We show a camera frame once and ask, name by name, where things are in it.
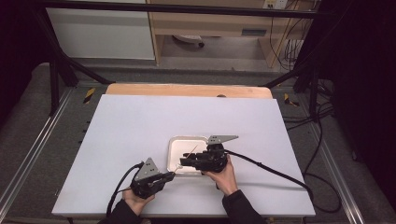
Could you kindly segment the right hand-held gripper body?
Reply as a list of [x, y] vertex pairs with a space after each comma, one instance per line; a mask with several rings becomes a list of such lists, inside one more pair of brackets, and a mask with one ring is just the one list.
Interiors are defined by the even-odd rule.
[[236, 138], [237, 135], [211, 135], [206, 150], [196, 153], [194, 168], [199, 171], [221, 172], [228, 161], [223, 143]]

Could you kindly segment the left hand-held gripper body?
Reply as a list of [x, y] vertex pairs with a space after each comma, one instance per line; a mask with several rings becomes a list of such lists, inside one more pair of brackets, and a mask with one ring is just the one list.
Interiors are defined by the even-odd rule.
[[147, 158], [142, 167], [134, 175], [130, 185], [135, 196], [147, 199], [163, 189], [163, 173], [152, 158]]

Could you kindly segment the thin wooden skewer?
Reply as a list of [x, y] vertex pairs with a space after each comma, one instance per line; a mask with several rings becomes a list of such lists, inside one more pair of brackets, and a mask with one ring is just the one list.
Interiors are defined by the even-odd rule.
[[193, 149], [192, 149], [192, 151], [190, 152], [190, 153], [192, 153], [196, 148], [198, 147], [198, 145], [196, 145]]

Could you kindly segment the square metal tray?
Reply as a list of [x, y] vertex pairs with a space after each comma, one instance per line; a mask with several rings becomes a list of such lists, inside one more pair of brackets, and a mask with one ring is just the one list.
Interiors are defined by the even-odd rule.
[[[192, 149], [198, 147], [192, 153], [201, 153], [206, 150], [207, 138], [204, 136], [175, 136], [168, 144], [167, 170], [174, 172], [176, 165], [180, 163], [180, 158], [184, 153], [190, 153]], [[201, 172], [190, 166], [183, 166], [183, 170], [177, 175], [199, 175]]]

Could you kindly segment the person's left hand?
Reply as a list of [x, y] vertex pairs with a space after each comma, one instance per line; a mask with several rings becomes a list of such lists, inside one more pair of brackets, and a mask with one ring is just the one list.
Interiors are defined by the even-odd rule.
[[155, 196], [151, 195], [147, 199], [142, 199], [136, 196], [131, 189], [125, 189], [122, 192], [122, 199], [127, 203], [130, 209], [139, 216], [145, 206], [155, 199]]

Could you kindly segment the person's right hand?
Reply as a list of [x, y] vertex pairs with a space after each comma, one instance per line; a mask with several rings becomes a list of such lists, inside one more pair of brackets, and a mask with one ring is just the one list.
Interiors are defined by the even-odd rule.
[[226, 166], [221, 172], [216, 173], [206, 171], [204, 172], [204, 175], [210, 177], [225, 196], [230, 196], [238, 191], [234, 168], [230, 156], [227, 156]]

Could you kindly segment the wooden table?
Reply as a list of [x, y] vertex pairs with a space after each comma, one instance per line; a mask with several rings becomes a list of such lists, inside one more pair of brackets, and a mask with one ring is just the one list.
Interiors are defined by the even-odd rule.
[[226, 98], [262, 98], [272, 99], [268, 88], [235, 85], [188, 85], [188, 84], [148, 84], [113, 83], [106, 94], [117, 95], [161, 95], [161, 96], [197, 96]]

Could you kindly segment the yellow black tape strip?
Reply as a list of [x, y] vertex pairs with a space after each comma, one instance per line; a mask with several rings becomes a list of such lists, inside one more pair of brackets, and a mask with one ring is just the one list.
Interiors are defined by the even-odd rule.
[[88, 104], [90, 102], [94, 92], [95, 92], [95, 88], [89, 88], [88, 89], [88, 91], [87, 91], [87, 93], [86, 93], [86, 95], [84, 97], [83, 104]]
[[284, 103], [286, 105], [300, 106], [298, 102], [292, 101], [287, 93], [284, 93]]

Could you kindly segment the white chair base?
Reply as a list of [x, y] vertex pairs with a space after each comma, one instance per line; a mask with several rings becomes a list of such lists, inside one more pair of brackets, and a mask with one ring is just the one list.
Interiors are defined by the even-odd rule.
[[205, 46], [203, 39], [199, 35], [175, 35], [175, 39], [185, 43], [196, 44], [199, 48]]

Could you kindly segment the wooden desk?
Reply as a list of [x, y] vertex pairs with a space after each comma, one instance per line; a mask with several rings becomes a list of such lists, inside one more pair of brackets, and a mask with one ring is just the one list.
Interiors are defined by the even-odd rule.
[[[195, 5], [211, 7], [264, 8], [264, 0], [146, 0], [149, 4]], [[284, 9], [312, 11], [314, 0], [288, 0]], [[288, 39], [303, 40], [310, 22], [299, 26], [289, 18], [182, 14], [150, 12], [148, 14], [155, 60], [162, 57], [163, 40], [167, 35], [253, 37], [259, 40], [267, 66], [277, 65], [283, 44]]]

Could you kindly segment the black metal crossbar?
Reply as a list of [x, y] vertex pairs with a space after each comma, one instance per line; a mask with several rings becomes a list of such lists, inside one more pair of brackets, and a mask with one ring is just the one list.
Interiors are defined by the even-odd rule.
[[245, 7], [209, 7], [209, 6], [187, 6], [187, 5], [94, 2], [94, 1], [76, 1], [76, 0], [35, 0], [35, 3], [42, 7], [88, 9], [88, 10], [234, 15], [234, 16], [298, 18], [298, 19], [322, 19], [331, 16], [330, 13], [315, 12], [315, 11], [258, 9], [258, 8], [245, 8]]

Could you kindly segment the white cabinet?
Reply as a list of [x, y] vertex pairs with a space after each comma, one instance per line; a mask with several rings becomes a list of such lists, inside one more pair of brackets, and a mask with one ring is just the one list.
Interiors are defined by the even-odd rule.
[[48, 8], [62, 50], [72, 58], [155, 58], [147, 12]]

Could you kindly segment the dark curtain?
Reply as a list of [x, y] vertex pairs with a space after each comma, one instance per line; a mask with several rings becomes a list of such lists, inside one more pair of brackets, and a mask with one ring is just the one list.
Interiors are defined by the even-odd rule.
[[48, 59], [30, 0], [0, 0], [0, 127], [21, 99], [33, 70]]
[[341, 16], [323, 76], [336, 113], [396, 210], [396, 0], [323, 0]]

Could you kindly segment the aluminium rail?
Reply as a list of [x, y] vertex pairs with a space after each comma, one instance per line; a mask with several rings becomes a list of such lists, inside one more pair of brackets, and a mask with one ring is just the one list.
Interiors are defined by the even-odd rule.
[[59, 106], [55, 112], [49, 116], [46, 120], [45, 125], [41, 129], [39, 135], [35, 139], [34, 143], [30, 147], [27, 155], [24, 157], [19, 169], [16, 174], [11, 179], [10, 183], [7, 185], [6, 190], [0, 197], [0, 219], [4, 219], [9, 208], [13, 204], [15, 198], [17, 197], [21, 187], [29, 175], [32, 167], [35, 164], [39, 154], [41, 153], [43, 147], [46, 145], [54, 127], [56, 126], [59, 118], [61, 117], [64, 109], [66, 108], [71, 94], [74, 92], [74, 88], [67, 88], [59, 101]]
[[312, 134], [315, 136], [315, 140], [318, 142], [318, 152], [323, 159], [325, 167], [329, 173], [333, 185], [335, 186], [346, 216], [350, 224], [364, 224], [364, 218], [361, 214], [361, 210], [357, 206], [354, 197], [347, 185], [344, 176], [332, 155], [330, 148], [325, 141], [324, 136], [322, 136], [322, 131], [317, 123], [311, 123], [309, 125]]

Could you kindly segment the white wall socket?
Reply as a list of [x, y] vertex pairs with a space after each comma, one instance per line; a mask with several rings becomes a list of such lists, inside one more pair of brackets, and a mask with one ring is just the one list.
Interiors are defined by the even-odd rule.
[[264, 0], [263, 7], [269, 9], [284, 9], [288, 0]]

